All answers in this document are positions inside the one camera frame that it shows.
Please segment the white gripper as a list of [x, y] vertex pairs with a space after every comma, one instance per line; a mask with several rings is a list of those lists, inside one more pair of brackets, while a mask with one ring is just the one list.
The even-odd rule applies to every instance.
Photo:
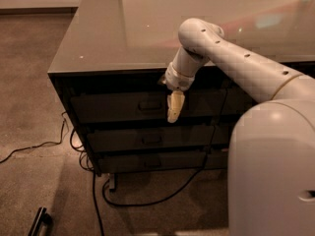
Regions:
[[167, 121], [169, 123], [175, 123], [178, 120], [185, 101], [183, 91], [188, 90], [192, 86], [194, 80], [195, 77], [181, 75], [175, 70], [173, 63], [169, 63], [162, 79], [162, 82], [168, 89], [174, 90], [167, 97]]

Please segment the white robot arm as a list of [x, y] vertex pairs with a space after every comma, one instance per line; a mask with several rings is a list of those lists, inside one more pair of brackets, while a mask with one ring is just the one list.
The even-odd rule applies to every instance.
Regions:
[[228, 148], [230, 236], [315, 236], [315, 79], [224, 40], [221, 27], [188, 19], [164, 74], [175, 122], [198, 70], [213, 62], [256, 105]]

